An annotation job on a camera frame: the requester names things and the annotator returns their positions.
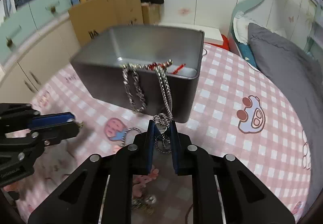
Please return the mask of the pink charm keychain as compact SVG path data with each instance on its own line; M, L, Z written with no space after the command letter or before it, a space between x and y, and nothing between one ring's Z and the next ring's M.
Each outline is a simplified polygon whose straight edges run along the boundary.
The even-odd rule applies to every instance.
M147 215L154 213L154 204L157 199L153 194L147 191L147 184L153 180L157 180L159 169L152 166L148 175L134 175L132 179L132 200L131 210L141 210Z

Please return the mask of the cream lower cabinet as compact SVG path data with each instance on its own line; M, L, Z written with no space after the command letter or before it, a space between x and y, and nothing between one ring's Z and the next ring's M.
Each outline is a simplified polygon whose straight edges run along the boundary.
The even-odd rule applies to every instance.
M37 30L1 66L1 102L29 103L80 48L69 17Z

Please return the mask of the pink checkered tablecloth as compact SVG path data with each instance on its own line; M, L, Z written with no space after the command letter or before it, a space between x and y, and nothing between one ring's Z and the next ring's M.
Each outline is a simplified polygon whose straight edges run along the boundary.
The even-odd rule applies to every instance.
M209 154L235 155L300 219L309 196L310 151L296 112L242 58L210 45L204 48L191 114L177 130ZM77 137L46 148L35 162L35 173L19 182L17 207L24 221L91 154L114 154L121 137L130 144L147 130L150 119L92 98L69 65L32 104L43 114L72 112L84 127Z

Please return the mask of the mint green drawer cabinet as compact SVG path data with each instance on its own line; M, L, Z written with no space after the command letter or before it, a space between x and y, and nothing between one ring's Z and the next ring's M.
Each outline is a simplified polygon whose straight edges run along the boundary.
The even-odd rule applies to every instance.
M25 40L71 6L71 0L33 0L12 14L1 24L1 65Z

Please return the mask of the grey metal tin box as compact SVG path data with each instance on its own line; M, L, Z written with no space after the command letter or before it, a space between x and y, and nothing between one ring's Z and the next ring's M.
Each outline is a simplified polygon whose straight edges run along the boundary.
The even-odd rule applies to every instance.
M204 32L171 26L115 26L101 32L71 65L93 98L144 114L165 112L155 65L165 71L173 119L188 121L197 90Z

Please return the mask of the large cardboard box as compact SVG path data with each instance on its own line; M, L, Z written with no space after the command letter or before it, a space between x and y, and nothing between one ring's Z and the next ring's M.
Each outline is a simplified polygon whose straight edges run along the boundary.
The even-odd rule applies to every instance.
M109 27L144 23L141 0L87 0L68 13L81 46Z

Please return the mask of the teal bed sheet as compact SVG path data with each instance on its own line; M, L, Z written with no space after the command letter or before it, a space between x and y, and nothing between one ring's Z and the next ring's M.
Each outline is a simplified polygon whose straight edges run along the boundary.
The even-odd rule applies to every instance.
M250 46L248 44L243 44L241 42L238 42L238 48L240 50L242 58L246 60L249 64L254 66L255 68L258 68Z

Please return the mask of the grey bed duvet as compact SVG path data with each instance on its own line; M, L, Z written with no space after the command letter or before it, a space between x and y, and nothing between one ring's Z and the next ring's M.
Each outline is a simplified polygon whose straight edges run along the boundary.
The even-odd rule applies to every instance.
M307 135L312 192L322 190L322 73L317 61L297 45L251 23L248 40L260 71L288 99Z

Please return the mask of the red storage box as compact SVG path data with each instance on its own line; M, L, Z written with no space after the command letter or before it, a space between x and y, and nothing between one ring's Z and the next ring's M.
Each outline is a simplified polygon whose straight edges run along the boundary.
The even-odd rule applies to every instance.
M206 44L213 45L213 46L225 49L227 51L230 51L228 38L226 36L224 36L223 34L221 36L222 36L222 39L223 39L223 44L222 45L214 44L214 43L208 43L208 42L206 42Z

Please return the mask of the small cardboard box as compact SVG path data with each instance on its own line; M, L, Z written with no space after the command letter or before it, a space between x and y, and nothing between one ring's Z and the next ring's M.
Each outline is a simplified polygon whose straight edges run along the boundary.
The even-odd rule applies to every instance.
M160 23L160 9L159 4L142 3L142 17L145 25L156 25Z

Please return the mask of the white board on box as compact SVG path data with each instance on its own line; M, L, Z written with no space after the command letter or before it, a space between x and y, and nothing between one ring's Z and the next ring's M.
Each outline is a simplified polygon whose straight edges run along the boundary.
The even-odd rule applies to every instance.
M177 23L159 23L160 26L171 26L178 28L186 28L190 30L203 31L204 32L204 42L223 45L224 40L220 33L220 30L213 27L191 25L191 24L177 24Z

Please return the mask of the white pillow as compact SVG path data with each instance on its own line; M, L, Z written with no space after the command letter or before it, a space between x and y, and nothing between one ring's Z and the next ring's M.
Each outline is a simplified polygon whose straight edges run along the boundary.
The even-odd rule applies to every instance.
M248 44L248 27L249 24L257 24L259 23L254 19L247 17L242 11L238 11L233 18L233 32L236 40L239 43Z

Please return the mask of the mint green bunk bed frame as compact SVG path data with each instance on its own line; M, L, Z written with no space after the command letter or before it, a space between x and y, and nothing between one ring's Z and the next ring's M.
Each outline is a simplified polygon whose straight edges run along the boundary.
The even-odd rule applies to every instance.
M235 40L233 18L238 11L254 19L259 26L290 40L308 51L314 33L316 12L322 0L238 0L233 9L230 36Z

